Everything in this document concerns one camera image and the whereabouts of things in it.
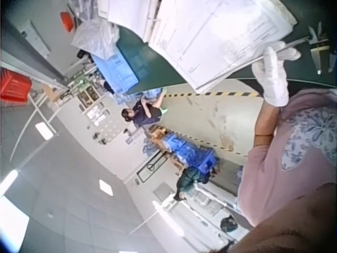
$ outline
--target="pink shirt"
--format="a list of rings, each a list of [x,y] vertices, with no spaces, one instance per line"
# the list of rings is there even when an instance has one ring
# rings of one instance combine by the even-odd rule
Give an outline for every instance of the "pink shirt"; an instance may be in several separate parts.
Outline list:
[[[251,225],[290,200],[335,182],[337,110],[327,92],[310,89],[292,97],[271,145],[248,153],[238,204]]]

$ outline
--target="green table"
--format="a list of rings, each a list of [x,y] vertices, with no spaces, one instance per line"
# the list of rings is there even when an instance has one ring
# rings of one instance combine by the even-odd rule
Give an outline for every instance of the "green table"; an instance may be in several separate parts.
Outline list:
[[[282,2],[298,21],[293,33],[284,39],[286,42],[308,36],[308,26],[317,29],[319,21],[328,23],[329,17],[326,9],[321,6],[318,0],[283,0]],[[331,30],[333,29],[333,24],[330,25],[328,29]],[[130,30],[121,27],[120,40],[117,46],[139,79],[139,83],[128,91],[129,94],[186,82],[163,57],[153,51],[147,43],[143,43]],[[321,53],[323,73],[317,75],[309,45],[302,44],[297,49],[302,53],[302,57],[296,62],[287,62],[285,65],[288,79],[296,81],[293,82],[293,85],[296,85],[296,89],[336,87],[336,70],[334,69],[332,73],[327,71],[329,63],[328,51]],[[252,83],[254,76],[251,67],[248,66],[228,78],[238,79],[249,85],[249,83]]]

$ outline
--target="red plastic bin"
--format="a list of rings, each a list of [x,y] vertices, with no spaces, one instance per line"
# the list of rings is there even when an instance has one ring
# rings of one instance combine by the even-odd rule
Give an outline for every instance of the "red plastic bin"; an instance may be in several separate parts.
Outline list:
[[[0,98],[6,102],[26,103],[32,81],[16,72],[1,68]]]

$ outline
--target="gloved hand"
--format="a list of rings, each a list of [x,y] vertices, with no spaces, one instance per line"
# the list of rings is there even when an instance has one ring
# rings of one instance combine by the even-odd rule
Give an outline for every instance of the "gloved hand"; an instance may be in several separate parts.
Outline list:
[[[289,101],[284,61],[295,61],[301,57],[301,53],[294,48],[288,48],[276,54],[275,51],[284,47],[285,43],[282,41],[265,45],[263,61],[252,64],[253,74],[264,90],[264,99],[275,107],[285,106]]]

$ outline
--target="red container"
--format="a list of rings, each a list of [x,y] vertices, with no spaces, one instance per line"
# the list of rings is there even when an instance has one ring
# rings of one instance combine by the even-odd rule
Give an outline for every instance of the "red container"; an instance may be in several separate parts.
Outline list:
[[[1,100],[26,103],[31,87],[32,81],[28,77],[1,68]]]

